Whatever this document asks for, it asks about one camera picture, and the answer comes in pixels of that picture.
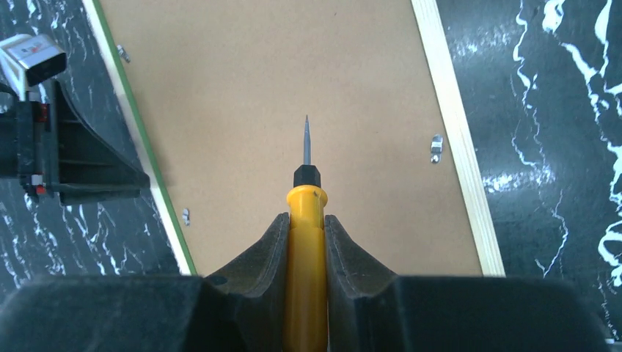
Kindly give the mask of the orange handled screwdriver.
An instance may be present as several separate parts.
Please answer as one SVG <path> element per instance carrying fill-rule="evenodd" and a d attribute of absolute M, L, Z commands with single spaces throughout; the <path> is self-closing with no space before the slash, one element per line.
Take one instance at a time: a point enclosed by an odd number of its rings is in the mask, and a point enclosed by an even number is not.
<path fill-rule="evenodd" d="M 283 351 L 326 351 L 328 308 L 321 174 L 311 160 L 309 118 L 305 118 L 303 162 L 286 196 L 290 208 Z"/>

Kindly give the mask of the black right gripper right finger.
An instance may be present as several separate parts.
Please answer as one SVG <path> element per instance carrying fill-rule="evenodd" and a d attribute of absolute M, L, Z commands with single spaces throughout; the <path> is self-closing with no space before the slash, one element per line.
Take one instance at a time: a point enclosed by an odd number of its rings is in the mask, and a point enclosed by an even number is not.
<path fill-rule="evenodd" d="M 330 351 L 372 351 L 367 301 L 397 274 L 364 250 L 335 215 L 324 220 Z"/>

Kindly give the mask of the green picture frame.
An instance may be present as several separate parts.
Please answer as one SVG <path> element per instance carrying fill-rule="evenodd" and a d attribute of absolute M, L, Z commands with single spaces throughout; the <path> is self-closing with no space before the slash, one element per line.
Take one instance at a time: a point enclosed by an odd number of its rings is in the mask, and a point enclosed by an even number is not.
<path fill-rule="evenodd" d="M 435 1 L 86 1 L 184 273 L 286 210 L 312 161 L 350 236 L 401 274 L 502 276 Z"/>

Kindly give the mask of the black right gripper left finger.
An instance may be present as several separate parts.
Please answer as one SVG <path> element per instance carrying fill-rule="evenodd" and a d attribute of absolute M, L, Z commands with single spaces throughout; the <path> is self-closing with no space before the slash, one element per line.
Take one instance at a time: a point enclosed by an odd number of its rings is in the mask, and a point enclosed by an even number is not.
<path fill-rule="evenodd" d="M 288 213 L 260 239 L 205 277 L 212 351 L 281 351 L 288 258 Z"/>

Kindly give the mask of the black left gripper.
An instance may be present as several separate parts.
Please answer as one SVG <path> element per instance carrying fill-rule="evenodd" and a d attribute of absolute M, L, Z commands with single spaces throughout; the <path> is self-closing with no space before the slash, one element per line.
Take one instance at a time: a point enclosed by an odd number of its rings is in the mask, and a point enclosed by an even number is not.
<path fill-rule="evenodd" d="M 43 134 L 51 115 L 51 189 L 63 205 L 135 198 L 149 176 L 118 153 L 80 116 L 62 83 L 51 83 L 51 105 L 27 92 L 21 100 L 6 84 L 10 107 L 1 113 L 1 178 L 17 180 L 28 197 L 47 193 Z"/>

